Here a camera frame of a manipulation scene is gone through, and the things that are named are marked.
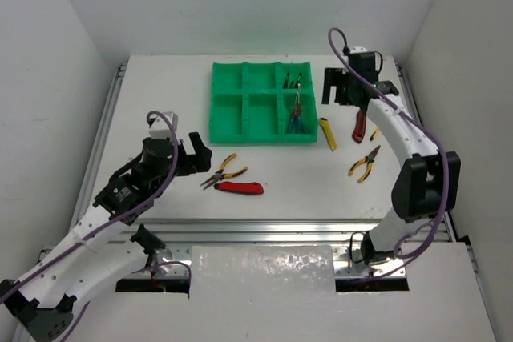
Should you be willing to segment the small yellow black cutter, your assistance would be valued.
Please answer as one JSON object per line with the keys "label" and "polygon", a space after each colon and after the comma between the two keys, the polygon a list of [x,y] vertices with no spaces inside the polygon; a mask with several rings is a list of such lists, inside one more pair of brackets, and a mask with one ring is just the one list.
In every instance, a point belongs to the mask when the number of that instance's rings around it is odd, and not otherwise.
{"label": "small yellow black cutter", "polygon": [[380,130],[379,130],[378,128],[376,128],[376,129],[374,130],[374,132],[373,132],[373,133],[372,133],[372,135],[370,136],[370,141],[374,141],[374,140],[376,139],[376,137],[377,137],[377,136],[378,136],[378,134],[379,134],[379,131],[380,131]]}

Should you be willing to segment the red black box cutter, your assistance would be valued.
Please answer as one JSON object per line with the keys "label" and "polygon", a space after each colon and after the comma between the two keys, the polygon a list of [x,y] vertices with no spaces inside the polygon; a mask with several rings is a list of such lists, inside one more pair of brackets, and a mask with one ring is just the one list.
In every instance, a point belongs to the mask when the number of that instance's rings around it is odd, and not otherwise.
{"label": "red black box cutter", "polygon": [[359,110],[356,115],[356,123],[352,133],[352,139],[355,143],[361,143],[366,134],[366,114]]}

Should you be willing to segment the yellow black utility knife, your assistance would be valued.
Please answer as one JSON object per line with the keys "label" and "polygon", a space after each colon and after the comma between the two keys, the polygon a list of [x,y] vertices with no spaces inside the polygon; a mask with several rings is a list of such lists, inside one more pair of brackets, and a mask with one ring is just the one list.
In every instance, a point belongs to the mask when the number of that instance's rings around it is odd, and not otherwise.
{"label": "yellow black utility knife", "polygon": [[333,131],[329,124],[329,120],[326,118],[319,118],[319,125],[325,135],[326,141],[328,143],[329,149],[331,151],[335,151],[337,149],[337,142],[334,137]]}

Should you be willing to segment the blue red handle screwdriver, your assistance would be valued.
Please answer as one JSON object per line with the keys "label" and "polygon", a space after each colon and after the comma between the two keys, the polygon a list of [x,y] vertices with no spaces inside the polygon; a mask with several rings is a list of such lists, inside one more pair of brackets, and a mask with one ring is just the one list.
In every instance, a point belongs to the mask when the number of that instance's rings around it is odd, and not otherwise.
{"label": "blue red handle screwdriver", "polygon": [[287,134],[299,134],[301,132],[298,118],[298,108],[294,106],[290,111],[289,122],[286,129]]}

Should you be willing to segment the red black utility knife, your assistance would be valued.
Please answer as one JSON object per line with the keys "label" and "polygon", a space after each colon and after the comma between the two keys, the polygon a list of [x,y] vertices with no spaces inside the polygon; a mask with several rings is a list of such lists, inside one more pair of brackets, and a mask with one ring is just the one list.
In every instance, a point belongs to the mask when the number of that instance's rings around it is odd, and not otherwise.
{"label": "red black utility knife", "polygon": [[214,188],[218,191],[238,194],[238,195],[263,195],[264,188],[257,182],[251,183],[233,183],[221,182],[216,183]]}

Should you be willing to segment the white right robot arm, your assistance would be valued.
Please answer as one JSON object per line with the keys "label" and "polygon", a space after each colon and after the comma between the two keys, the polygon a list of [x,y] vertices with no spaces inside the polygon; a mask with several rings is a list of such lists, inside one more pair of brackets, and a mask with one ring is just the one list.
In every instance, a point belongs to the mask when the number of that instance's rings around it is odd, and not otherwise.
{"label": "white right robot arm", "polygon": [[439,149],[409,114],[398,88],[379,80],[373,51],[345,49],[343,55],[344,67],[325,68],[322,103],[357,107],[384,135],[401,168],[389,212],[361,242],[362,262],[374,264],[402,257],[401,244],[418,231],[418,221],[436,228],[454,208],[461,159],[454,151]]}

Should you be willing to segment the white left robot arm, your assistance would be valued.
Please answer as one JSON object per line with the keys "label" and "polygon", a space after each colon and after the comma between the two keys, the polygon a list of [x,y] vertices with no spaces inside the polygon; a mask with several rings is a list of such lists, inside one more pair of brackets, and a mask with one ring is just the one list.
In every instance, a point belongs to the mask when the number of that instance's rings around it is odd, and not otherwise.
{"label": "white left robot arm", "polygon": [[199,133],[194,153],[170,139],[143,140],[142,151],[118,169],[85,215],[51,252],[16,280],[3,280],[1,301],[36,341],[63,340],[86,304],[132,272],[159,268],[172,258],[145,226],[121,247],[107,244],[126,231],[165,191],[169,175],[207,172],[212,152]]}

